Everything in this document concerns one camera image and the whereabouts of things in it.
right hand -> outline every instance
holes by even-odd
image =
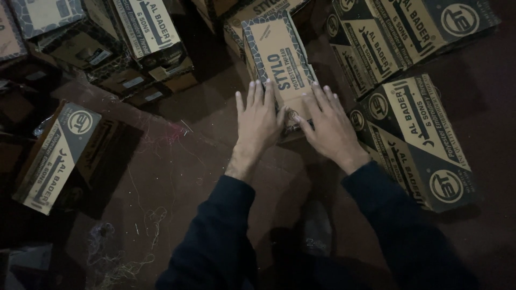
[[[358,143],[357,135],[337,94],[332,93],[328,86],[323,91],[317,82],[312,84],[312,91],[313,93],[303,94],[303,101],[310,110],[315,130],[302,117],[296,116],[294,119],[315,150],[335,161],[351,175],[371,158]]]

hand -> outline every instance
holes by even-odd
[[[313,93],[303,94],[303,101],[310,110],[315,131],[300,116],[294,117],[308,142],[320,154],[335,161],[348,175],[370,161],[369,154],[360,146],[337,94],[317,82],[312,84]]]
[[[225,175],[250,182],[254,166],[265,150],[278,140],[284,126],[287,107],[276,115],[274,87],[270,79],[263,86],[259,80],[249,84],[247,106],[242,94],[235,93],[238,112],[238,141]]]

navy sweater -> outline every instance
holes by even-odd
[[[441,231],[375,162],[344,178],[342,185],[375,230],[401,289],[478,288]],[[222,176],[199,205],[156,288],[242,289],[245,283],[256,284],[256,256],[246,236],[254,195],[245,182]]]

floor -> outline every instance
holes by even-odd
[[[512,17],[516,3],[491,2],[504,21],[494,36],[416,70],[428,72],[440,90],[484,193],[483,201],[428,216],[476,273],[482,288],[508,289],[516,284],[516,199],[511,169],[516,164],[516,20]],[[347,96],[349,88],[323,31],[328,5],[317,0],[310,25],[300,30],[319,81]],[[110,189],[112,196],[96,219],[84,213],[48,218],[19,214],[18,225],[30,225],[35,236],[55,243],[54,288],[152,289],[196,207],[225,171],[237,139],[233,95],[236,90],[245,91],[249,82],[245,65],[210,35],[198,15],[178,12],[174,21],[200,85],[146,108],[147,112],[120,103],[81,78],[54,93],[139,132],[133,142],[129,138],[121,143],[115,156],[130,162],[120,161],[116,168],[106,170],[105,194],[110,196]],[[352,101],[343,99],[349,109]],[[268,280],[272,265],[270,230],[291,227],[310,196],[322,200],[330,212],[335,256],[373,288],[395,288],[371,227],[339,185],[343,176],[305,140],[265,153],[252,183],[256,200],[248,231],[263,281]],[[26,236],[22,232],[13,239]]]

shoe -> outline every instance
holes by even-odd
[[[326,210],[319,201],[309,201],[303,208],[302,251],[329,257],[331,253],[331,225]]]

